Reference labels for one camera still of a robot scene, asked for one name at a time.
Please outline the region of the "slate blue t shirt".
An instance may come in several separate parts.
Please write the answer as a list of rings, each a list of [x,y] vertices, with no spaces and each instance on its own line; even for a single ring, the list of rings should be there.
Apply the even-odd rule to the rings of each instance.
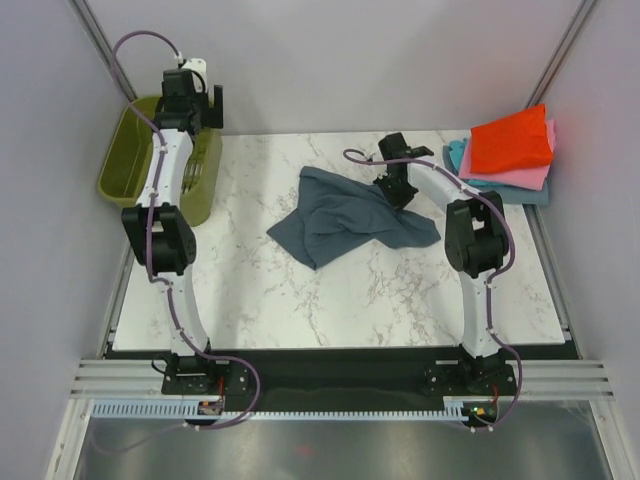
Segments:
[[[300,171],[296,208],[267,234],[314,271],[371,240],[390,249],[441,240],[433,220],[395,210],[379,187],[310,166]]]

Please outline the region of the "olive green plastic basket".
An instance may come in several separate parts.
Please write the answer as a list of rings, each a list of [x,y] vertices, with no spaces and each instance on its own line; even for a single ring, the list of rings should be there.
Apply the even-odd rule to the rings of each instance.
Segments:
[[[196,227],[210,216],[223,142],[218,129],[202,129],[185,165],[179,208]],[[98,179],[98,190],[119,208],[135,205],[145,185],[152,132],[131,109],[123,111]]]

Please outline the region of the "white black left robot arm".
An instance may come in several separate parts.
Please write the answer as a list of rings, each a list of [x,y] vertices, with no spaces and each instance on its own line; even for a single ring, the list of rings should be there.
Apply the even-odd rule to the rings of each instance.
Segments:
[[[218,367],[207,361],[209,337],[196,305],[192,270],[197,242],[180,210],[184,170],[210,106],[202,73],[184,64],[163,72],[162,95],[153,117],[151,160],[142,191],[121,222],[136,260],[158,292],[167,317],[171,346],[165,355],[167,380],[184,377],[198,393],[219,382]]]

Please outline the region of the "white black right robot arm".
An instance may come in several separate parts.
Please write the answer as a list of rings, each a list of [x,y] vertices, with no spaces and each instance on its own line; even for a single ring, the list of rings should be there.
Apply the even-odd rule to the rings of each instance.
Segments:
[[[444,250],[458,272],[463,300],[464,328],[458,381],[467,392],[483,392],[494,381],[503,360],[493,338],[491,281],[509,253],[500,195],[464,185],[446,169],[425,161],[434,153],[425,146],[409,146],[402,133],[378,142],[386,172],[374,183],[391,206],[403,210],[419,193],[425,193],[445,213]]]

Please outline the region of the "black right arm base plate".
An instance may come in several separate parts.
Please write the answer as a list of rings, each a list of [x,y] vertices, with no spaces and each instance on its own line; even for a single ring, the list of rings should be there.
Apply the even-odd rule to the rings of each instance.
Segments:
[[[435,396],[509,396],[516,393],[516,377],[510,365],[483,372],[461,363],[431,363],[426,366],[426,389]]]

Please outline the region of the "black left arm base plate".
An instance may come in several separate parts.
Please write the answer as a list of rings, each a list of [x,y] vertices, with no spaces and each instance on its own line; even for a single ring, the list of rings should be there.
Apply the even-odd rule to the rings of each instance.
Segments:
[[[245,397],[255,393],[256,383],[245,366],[237,362],[209,363],[179,369],[172,366],[161,393],[181,396]]]

